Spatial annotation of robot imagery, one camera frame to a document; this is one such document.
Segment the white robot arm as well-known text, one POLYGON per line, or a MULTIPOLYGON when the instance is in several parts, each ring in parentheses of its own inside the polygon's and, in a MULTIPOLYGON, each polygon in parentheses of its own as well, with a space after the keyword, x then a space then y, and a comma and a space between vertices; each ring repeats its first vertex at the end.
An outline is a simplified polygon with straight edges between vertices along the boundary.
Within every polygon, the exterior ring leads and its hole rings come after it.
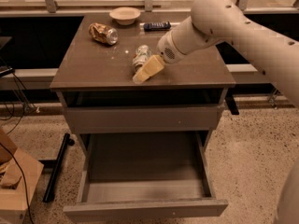
POLYGON ((225 113, 206 151, 215 190, 229 206, 219 217, 153 219, 141 224, 298 224, 297 41, 246 18, 231 0, 195 0, 191 15, 159 42, 182 58, 224 41, 292 103, 273 111, 225 113))

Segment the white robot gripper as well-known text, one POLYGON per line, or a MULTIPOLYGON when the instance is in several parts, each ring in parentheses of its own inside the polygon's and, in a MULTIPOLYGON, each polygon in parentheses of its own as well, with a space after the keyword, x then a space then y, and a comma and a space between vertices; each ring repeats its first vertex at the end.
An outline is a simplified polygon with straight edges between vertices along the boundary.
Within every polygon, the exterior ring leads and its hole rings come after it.
POLYGON ((152 55, 146 63, 135 72, 133 76, 133 82, 135 84, 141 84, 157 75, 164 69, 164 62, 177 63, 186 57, 186 55, 181 53, 175 46, 171 32, 167 32, 161 37, 157 44, 157 52, 160 56, 152 55))

